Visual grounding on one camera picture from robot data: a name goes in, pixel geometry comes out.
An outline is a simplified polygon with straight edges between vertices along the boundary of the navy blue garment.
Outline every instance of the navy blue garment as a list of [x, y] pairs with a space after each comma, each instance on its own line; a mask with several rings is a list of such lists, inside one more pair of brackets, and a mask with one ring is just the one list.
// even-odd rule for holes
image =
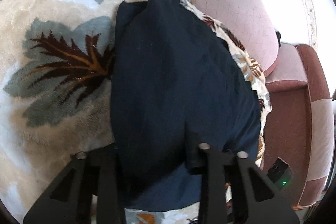
[[200, 199], [185, 166], [184, 130], [255, 159], [260, 107], [227, 43], [179, 0], [121, 3], [111, 125], [127, 208], [167, 211]]

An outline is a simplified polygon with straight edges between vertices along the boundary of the folded clothing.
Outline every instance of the folded clothing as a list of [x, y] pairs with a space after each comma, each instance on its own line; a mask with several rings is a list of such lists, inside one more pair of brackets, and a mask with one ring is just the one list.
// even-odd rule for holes
[[127, 208], [168, 211], [200, 199], [185, 166], [185, 127], [255, 160], [258, 96], [227, 43], [180, 0], [121, 3], [115, 27], [111, 125]]

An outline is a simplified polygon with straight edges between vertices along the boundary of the fleece blanket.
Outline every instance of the fleece blanket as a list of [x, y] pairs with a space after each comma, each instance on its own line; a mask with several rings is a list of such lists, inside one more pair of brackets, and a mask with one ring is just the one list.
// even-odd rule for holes
[[[114, 141], [110, 80], [122, 1], [144, 0], [0, 0], [0, 200], [20, 223], [71, 154]], [[271, 111], [262, 68], [221, 22], [192, 0], [180, 2], [227, 42], [257, 91], [260, 165]], [[169, 212], [127, 210], [126, 216], [129, 223], [173, 224], [197, 211], [194, 204]]]

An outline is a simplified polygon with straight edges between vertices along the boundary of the metal bolt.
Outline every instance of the metal bolt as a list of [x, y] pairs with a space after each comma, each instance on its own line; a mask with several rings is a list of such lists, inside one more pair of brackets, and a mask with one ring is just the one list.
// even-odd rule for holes
[[237, 156], [238, 156], [238, 158], [246, 159], [246, 158], [248, 158], [249, 155], [245, 151], [240, 151], [240, 152], [237, 153]]
[[86, 159], [86, 153], [85, 152], [78, 152], [75, 154], [75, 158], [78, 160], [84, 160]]
[[199, 147], [199, 149], [201, 149], [201, 150], [209, 150], [209, 149], [210, 149], [210, 145], [207, 144], [207, 143], [200, 143], [200, 144], [198, 145], [198, 147]]

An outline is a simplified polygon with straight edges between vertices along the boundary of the floral blanket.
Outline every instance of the floral blanket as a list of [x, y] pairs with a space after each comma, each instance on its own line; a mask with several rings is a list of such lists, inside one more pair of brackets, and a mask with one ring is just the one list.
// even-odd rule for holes
[[[110, 75], [115, 17], [122, 1], [0, 0], [0, 200], [20, 222], [70, 155], [113, 142]], [[257, 164], [271, 111], [258, 62], [221, 22], [192, 4], [195, 13], [226, 40], [232, 58], [256, 90], [261, 106]], [[146, 213], [126, 210], [129, 223], [187, 223], [198, 204]]]

